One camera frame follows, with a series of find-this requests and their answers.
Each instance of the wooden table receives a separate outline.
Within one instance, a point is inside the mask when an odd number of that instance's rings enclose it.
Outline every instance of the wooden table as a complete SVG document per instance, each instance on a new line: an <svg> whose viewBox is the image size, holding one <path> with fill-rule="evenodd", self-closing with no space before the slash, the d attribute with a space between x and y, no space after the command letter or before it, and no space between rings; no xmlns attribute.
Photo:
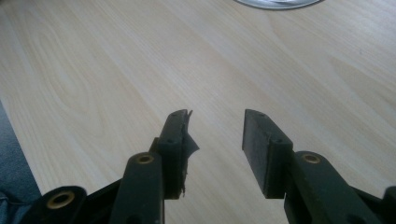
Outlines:
<svg viewBox="0 0 396 224"><path fill-rule="evenodd" d="M396 2L2 0L0 99L42 193L92 193L188 108L200 150L167 223L287 223L241 150L268 114L352 186L396 184Z"/></svg>

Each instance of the brass grommet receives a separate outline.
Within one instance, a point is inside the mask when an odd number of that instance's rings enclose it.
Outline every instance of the brass grommet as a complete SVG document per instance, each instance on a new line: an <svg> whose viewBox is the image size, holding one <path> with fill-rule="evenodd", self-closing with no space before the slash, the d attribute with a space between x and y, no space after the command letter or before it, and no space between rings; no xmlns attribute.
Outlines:
<svg viewBox="0 0 396 224"><path fill-rule="evenodd" d="M62 191L53 195L47 202L49 209L59 209L67 206L75 199L75 194L71 190Z"/></svg>

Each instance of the mounting hole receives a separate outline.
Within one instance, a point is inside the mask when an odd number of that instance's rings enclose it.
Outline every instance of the mounting hole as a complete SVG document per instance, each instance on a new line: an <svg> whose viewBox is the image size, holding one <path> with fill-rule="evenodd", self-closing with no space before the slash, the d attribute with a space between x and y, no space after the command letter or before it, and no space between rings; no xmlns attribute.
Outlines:
<svg viewBox="0 0 396 224"><path fill-rule="evenodd" d="M313 154L304 154L303 159L309 163L314 163L314 164L320 163L320 158Z"/></svg>
<svg viewBox="0 0 396 224"><path fill-rule="evenodd" d="M53 195L47 202L47 207L49 209L59 209L67 206L75 199L75 194L71 190L62 191Z"/></svg>
<svg viewBox="0 0 396 224"><path fill-rule="evenodd" d="M346 221L351 224L366 224L363 218L351 214L346 216Z"/></svg>
<svg viewBox="0 0 396 224"><path fill-rule="evenodd" d="M142 155L137 158L137 163L140 164L147 164L147 163L151 163L152 161L154 161L154 157L150 155Z"/></svg>

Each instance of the black plastic arm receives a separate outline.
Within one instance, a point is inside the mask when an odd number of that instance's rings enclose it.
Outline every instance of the black plastic arm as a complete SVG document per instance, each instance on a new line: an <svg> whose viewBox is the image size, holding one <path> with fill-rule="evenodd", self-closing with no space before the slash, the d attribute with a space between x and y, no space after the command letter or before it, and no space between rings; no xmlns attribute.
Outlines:
<svg viewBox="0 0 396 224"><path fill-rule="evenodd" d="M289 223L395 223L395 187L379 200L355 190L314 152L292 142L265 114L246 110L242 149L267 199L285 198Z"/></svg>
<svg viewBox="0 0 396 224"><path fill-rule="evenodd" d="M149 152L129 159L121 180L89 196L80 187L54 189L21 223L164 223L163 200L185 191L188 158L199 149L188 134L190 116L187 110L170 114Z"/></svg>

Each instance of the light wood grain surface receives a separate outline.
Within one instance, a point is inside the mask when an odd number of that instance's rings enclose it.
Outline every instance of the light wood grain surface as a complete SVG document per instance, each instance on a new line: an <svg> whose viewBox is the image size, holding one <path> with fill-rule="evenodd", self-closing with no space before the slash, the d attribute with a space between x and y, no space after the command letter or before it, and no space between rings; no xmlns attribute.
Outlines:
<svg viewBox="0 0 396 224"><path fill-rule="evenodd" d="M287 223L241 150L245 108L375 196L396 185L396 2L264 11L232 0L2 0L0 99L42 193L92 193L188 108L167 223Z"/></svg>

